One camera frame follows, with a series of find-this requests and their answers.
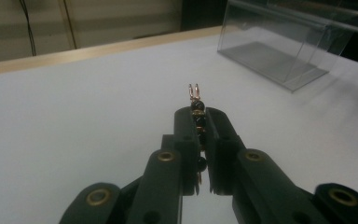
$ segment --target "white table surface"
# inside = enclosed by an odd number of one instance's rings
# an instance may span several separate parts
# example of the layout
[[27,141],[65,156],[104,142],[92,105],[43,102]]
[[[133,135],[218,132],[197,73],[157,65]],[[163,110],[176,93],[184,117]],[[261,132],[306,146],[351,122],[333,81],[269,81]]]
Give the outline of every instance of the white table surface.
[[[218,35],[0,75],[0,224],[58,223],[83,188],[143,174],[187,85],[301,188],[358,191],[358,63],[291,93],[216,53]],[[231,197],[185,197],[183,223],[237,223]]]

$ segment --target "transparent plastic box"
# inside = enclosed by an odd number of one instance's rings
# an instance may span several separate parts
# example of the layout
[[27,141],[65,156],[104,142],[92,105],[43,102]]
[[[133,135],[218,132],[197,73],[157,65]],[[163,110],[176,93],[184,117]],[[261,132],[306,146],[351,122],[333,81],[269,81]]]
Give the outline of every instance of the transparent plastic box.
[[354,32],[358,1],[228,0],[218,52],[294,91],[328,73]]

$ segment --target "wall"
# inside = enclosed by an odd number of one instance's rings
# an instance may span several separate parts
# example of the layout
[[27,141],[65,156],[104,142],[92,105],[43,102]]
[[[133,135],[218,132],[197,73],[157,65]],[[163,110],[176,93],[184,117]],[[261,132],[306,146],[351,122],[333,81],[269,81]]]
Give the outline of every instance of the wall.
[[[25,0],[36,54],[179,31],[179,0]],[[19,0],[0,0],[0,61],[31,57]]]

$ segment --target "mounting hole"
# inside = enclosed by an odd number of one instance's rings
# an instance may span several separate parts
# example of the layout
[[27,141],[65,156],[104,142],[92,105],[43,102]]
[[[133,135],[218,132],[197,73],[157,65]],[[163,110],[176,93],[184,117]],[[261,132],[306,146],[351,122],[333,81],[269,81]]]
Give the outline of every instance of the mounting hole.
[[328,195],[336,202],[347,206],[355,206],[358,204],[357,199],[353,194],[344,189],[330,189]]
[[310,224],[310,217],[303,212],[294,212],[292,214],[293,220],[300,224]]
[[171,152],[161,152],[158,154],[159,161],[171,161],[173,160],[174,155]]
[[258,152],[250,151],[245,153],[246,159],[249,161],[262,161],[263,156],[261,156]]
[[96,189],[87,195],[86,201],[91,206],[97,206],[106,203],[110,198],[108,189]]
[[159,223],[160,219],[161,219],[161,217],[160,217],[159,213],[156,211],[150,211],[144,215],[144,223],[146,223],[146,224]]

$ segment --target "black cable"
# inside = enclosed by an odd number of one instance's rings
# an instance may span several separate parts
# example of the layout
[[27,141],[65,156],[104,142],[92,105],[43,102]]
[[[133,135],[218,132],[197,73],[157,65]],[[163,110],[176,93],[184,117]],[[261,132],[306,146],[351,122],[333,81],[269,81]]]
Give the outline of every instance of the black cable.
[[30,38],[32,55],[33,55],[33,56],[36,56],[36,48],[35,48],[35,46],[34,46],[34,35],[33,35],[33,33],[32,33],[32,29],[31,29],[31,24],[30,24],[30,18],[29,18],[29,16],[28,16],[27,5],[25,5],[25,1],[24,1],[24,0],[20,0],[20,3],[21,3],[22,10],[24,11],[25,18],[27,19],[28,36],[29,36],[29,38]]

